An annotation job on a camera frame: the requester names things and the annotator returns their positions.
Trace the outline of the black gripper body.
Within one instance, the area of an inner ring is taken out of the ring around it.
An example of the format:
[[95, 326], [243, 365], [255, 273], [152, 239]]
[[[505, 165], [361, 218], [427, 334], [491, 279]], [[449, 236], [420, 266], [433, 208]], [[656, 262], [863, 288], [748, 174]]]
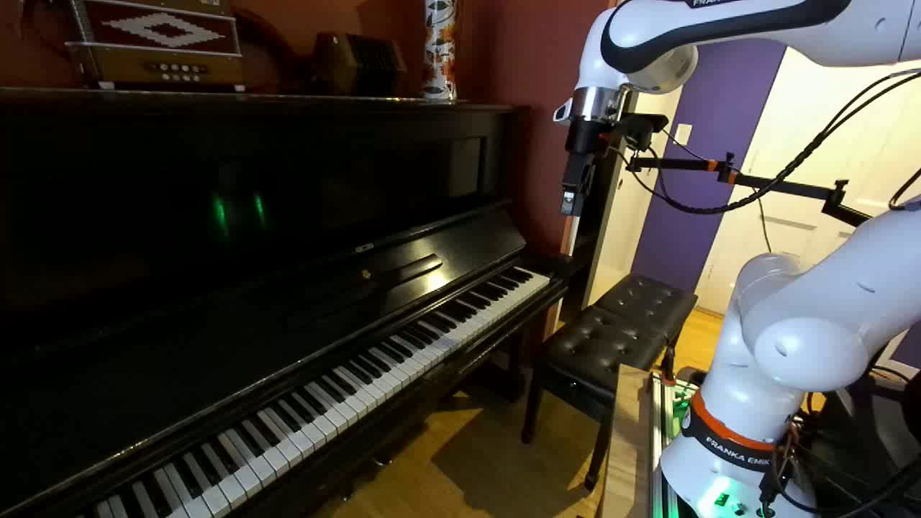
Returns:
[[564, 217], [585, 213], [596, 165], [606, 158], [609, 147], [616, 139], [626, 139], [630, 147], [649, 151], [650, 136], [668, 123], [666, 116], [630, 112], [626, 106], [627, 99], [627, 86], [583, 86], [558, 106], [558, 122], [568, 128], [568, 165], [562, 187]]

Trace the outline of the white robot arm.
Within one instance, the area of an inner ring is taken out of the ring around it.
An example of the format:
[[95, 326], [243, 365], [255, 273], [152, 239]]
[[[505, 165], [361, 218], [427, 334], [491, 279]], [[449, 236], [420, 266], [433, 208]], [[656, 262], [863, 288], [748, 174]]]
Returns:
[[[562, 210], [585, 208], [591, 158], [626, 93], [683, 86], [705, 43], [768, 37], [823, 67], [914, 62], [918, 0], [621, 0], [583, 50], [568, 128]], [[908, 203], [811, 269], [781, 253], [742, 266], [718, 354], [666, 447], [660, 473], [698, 518], [829, 518], [803, 475], [773, 488], [781, 443], [809, 393], [852, 387], [921, 321], [921, 210]]]

